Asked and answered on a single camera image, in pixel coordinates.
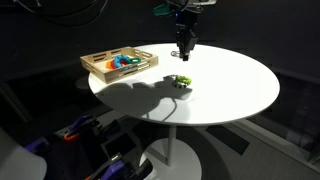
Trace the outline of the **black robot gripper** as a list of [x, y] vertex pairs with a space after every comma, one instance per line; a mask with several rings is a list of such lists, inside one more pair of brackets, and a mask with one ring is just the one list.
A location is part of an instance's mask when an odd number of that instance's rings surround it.
[[176, 41], [179, 51], [183, 53], [182, 60], [189, 60], [189, 52], [194, 49], [198, 37], [193, 31], [193, 26], [177, 25]]

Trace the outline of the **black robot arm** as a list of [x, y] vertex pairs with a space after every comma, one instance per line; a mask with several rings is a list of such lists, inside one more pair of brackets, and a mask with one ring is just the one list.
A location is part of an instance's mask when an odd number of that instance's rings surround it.
[[215, 5], [217, 0], [166, 0], [173, 6], [175, 14], [176, 43], [179, 51], [176, 55], [183, 61], [188, 61], [190, 51], [198, 41], [194, 33], [198, 15], [203, 12], [204, 6]]

